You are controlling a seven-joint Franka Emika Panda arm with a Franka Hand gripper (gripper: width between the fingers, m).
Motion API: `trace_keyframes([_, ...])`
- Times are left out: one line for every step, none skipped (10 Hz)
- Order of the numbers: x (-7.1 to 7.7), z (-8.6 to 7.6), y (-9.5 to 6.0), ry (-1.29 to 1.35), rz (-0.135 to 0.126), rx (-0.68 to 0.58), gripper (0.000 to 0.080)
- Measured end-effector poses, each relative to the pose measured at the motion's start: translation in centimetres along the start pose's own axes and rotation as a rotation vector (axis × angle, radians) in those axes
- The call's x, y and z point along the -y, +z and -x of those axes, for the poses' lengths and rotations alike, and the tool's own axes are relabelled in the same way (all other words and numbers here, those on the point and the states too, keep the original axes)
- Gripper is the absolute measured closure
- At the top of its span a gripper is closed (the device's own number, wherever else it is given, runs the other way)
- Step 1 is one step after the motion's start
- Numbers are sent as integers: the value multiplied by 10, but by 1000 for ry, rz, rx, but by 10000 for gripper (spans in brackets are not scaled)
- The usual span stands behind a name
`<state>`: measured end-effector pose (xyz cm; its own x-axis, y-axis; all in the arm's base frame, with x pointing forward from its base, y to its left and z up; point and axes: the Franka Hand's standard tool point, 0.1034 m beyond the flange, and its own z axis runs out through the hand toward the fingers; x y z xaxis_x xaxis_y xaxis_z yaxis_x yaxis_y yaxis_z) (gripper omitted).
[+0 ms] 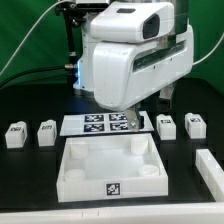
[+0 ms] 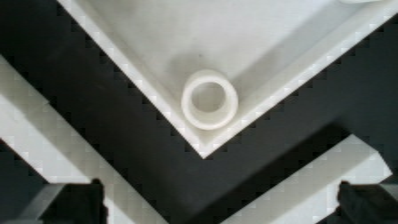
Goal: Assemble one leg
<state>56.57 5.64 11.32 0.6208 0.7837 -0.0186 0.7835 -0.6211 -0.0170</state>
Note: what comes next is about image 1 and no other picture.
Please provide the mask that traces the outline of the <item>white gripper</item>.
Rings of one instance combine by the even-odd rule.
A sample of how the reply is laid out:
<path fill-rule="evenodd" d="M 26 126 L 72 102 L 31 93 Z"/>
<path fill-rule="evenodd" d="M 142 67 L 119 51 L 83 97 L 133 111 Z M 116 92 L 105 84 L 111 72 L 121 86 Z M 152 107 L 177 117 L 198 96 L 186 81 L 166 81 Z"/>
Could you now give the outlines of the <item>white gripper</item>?
<path fill-rule="evenodd" d="M 158 42 L 142 44 L 100 42 L 93 54 L 94 98 L 103 108 L 125 111 L 127 127 L 142 128 L 142 116 L 134 104 L 188 74 L 193 64 L 193 29 L 176 37 L 183 48 L 139 70 L 133 70 L 137 57 L 158 52 Z"/>

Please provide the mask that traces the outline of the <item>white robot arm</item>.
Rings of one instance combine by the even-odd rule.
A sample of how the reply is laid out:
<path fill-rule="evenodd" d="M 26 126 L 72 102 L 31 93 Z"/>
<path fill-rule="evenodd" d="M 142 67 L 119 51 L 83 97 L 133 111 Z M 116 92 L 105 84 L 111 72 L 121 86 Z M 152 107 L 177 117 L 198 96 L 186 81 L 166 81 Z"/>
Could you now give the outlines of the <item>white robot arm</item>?
<path fill-rule="evenodd" d="M 182 0 L 75 0 L 83 54 L 74 87 L 139 130 L 138 104 L 188 74 L 193 28 Z"/>

